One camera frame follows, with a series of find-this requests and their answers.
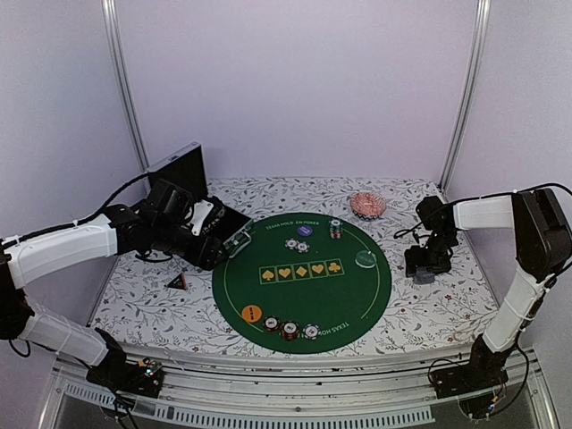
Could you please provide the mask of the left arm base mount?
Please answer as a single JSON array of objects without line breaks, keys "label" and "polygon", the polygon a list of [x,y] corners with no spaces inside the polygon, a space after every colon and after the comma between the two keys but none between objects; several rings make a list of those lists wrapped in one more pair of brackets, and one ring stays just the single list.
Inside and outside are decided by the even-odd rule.
[{"label": "left arm base mount", "polygon": [[111,392],[128,392],[157,399],[163,385],[164,371],[161,362],[149,357],[135,364],[120,357],[106,357],[98,366],[89,368],[86,379]]}]

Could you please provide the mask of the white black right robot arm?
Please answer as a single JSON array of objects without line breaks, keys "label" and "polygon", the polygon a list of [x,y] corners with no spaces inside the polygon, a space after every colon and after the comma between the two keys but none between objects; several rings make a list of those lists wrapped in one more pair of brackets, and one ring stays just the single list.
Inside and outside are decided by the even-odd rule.
[{"label": "white black right robot arm", "polygon": [[452,267],[458,234],[468,232],[500,307],[475,340],[462,382],[482,389],[517,346],[533,322],[545,293],[571,267],[571,227],[556,192],[569,189],[549,182],[522,190],[444,202],[437,196],[416,206],[424,244],[406,250],[406,275],[416,283],[432,282]]}]

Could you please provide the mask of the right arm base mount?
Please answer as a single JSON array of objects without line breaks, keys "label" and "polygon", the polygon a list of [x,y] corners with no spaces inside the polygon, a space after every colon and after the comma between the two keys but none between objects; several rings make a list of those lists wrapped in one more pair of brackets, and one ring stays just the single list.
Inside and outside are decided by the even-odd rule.
[{"label": "right arm base mount", "polygon": [[458,406],[471,420],[492,415],[509,380],[503,367],[489,373],[478,373],[469,364],[461,365],[445,358],[432,362],[427,377],[439,400],[469,394],[458,402]]}]

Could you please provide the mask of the red black 100 chip stack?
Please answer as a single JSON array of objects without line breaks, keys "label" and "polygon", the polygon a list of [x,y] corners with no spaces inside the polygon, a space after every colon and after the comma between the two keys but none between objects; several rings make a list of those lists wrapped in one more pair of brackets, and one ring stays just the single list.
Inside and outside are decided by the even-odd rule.
[{"label": "red black 100 chip stack", "polygon": [[281,327],[281,321],[275,316],[268,316],[263,320],[263,328],[267,332],[276,332]]}]

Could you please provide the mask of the grey playing card deck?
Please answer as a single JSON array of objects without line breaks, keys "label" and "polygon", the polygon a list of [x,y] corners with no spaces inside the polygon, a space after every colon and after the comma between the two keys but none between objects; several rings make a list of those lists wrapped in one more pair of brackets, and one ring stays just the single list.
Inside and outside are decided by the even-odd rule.
[{"label": "grey playing card deck", "polygon": [[425,269],[417,270],[413,279],[415,284],[430,284],[434,282],[435,274]]}]

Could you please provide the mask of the blue peach 10 chip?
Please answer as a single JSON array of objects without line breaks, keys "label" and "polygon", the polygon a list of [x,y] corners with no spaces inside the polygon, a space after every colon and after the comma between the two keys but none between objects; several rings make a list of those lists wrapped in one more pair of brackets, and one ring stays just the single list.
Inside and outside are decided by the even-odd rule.
[{"label": "blue peach 10 chip", "polygon": [[289,239],[285,242],[285,247],[288,249],[295,249],[298,246],[299,242],[294,239]]},{"label": "blue peach 10 chip", "polygon": [[306,242],[301,241],[301,242],[299,242],[299,243],[297,244],[296,250],[297,250],[299,253],[307,253],[307,252],[309,251],[309,246],[308,246],[308,244],[307,244]]},{"label": "blue peach 10 chip", "polygon": [[304,327],[304,329],[302,330],[302,333],[303,333],[303,337],[304,337],[305,339],[314,341],[314,340],[316,340],[316,339],[320,336],[321,331],[320,331],[320,328],[319,328],[318,325],[316,325],[316,324],[307,324],[307,325]]}]

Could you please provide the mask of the purple small blind button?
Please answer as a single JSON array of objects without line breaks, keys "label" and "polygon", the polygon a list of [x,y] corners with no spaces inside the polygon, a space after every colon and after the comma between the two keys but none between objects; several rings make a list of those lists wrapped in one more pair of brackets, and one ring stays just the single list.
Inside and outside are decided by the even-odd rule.
[{"label": "purple small blind button", "polygon": [[313,234],[314,229],[307,224],[302,224],[297,228],[297,234],[301,237],[309,237]]}]

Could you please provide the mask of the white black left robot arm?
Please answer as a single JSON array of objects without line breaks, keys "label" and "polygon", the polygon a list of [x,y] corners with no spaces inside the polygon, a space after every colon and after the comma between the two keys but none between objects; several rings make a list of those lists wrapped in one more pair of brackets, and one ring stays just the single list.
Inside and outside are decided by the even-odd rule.
[{"label": "white black left robot arm", "polygon": [[83,327],[32,302],[23,289],[63,269],[130,252],[144,256],[159,251],[211,270],[228,254],[219,239],[202,231],[212,208],[184,188],[159,179],[136,209],[105,205],[74,223],[2,241],[2,340],[34,342],[73,356],[97,368],[114,388],[126,387],[133,371],[110,334]]}]

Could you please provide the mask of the orange big blind button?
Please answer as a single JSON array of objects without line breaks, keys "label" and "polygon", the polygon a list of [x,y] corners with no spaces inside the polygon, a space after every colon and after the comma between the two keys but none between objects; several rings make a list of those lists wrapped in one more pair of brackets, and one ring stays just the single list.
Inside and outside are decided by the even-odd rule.
[{"label": "orange big blind button", "polygon": [[247,305],[241,311],[241,317],[249,324],[257,323],[262,316],[263,311],[257,305]]}]

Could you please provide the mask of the blue green chip stack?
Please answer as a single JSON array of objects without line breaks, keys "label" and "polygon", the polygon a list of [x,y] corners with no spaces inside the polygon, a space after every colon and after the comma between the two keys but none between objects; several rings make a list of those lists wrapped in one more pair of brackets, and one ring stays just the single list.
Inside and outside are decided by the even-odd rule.
[{"label": "blue green chip stack", "polygon": [[329,221],[330,237],[333,240],[340,240],[343,233],[343,223],[339,219],[331,219]]}]

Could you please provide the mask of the green white dealer button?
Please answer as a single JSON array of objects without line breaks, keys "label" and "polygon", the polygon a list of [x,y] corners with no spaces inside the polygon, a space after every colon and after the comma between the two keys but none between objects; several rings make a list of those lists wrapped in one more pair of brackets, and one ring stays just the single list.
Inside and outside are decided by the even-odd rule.
[{"label": "green white dealer button", "polygon": [[376,255],[369,250],[360,250],[355,256],[355,263],[361,268],[373,268],[376,265]]}]

